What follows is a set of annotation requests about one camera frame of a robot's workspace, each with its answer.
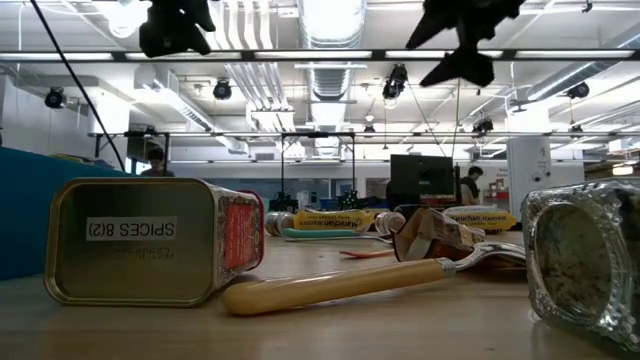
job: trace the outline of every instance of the blue partition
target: blue partition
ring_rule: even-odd
[[[0,280],[43,272],[49,207],[65,182],[122,176],[131,175],[0,148]]]

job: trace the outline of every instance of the tin label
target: tin label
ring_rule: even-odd
[[[253,227],[251,205],[231,204],[227,209],[225,266],[227,269],[244,265],[253,257]]]
[[[177,216],[87,218],[87,241],[175,240],[177,232]]]

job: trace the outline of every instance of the wooden table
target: wooden table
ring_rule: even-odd
[[[394,257],[350,260],[338,254],[386,248],[370,240],[269,239],[263,264],[243,278],[395,262]],[[233,318],[218,296],[196,309],[63,307],[49,298],[41,277],[32,277],[0,282],[0,359],[609,358],[582,339],[536,322],[527,296],[523,272],[472,272],[430,285]]]

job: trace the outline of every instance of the red label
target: red label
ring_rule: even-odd
[[[242,266],[253,258],[251,205],[230,204],[227,208],[225,266]]]

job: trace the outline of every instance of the computer monitor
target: computer monitor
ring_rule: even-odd
[[[391,155],[391,192],[406,201],[455,194],[453,159],[444,156]]]

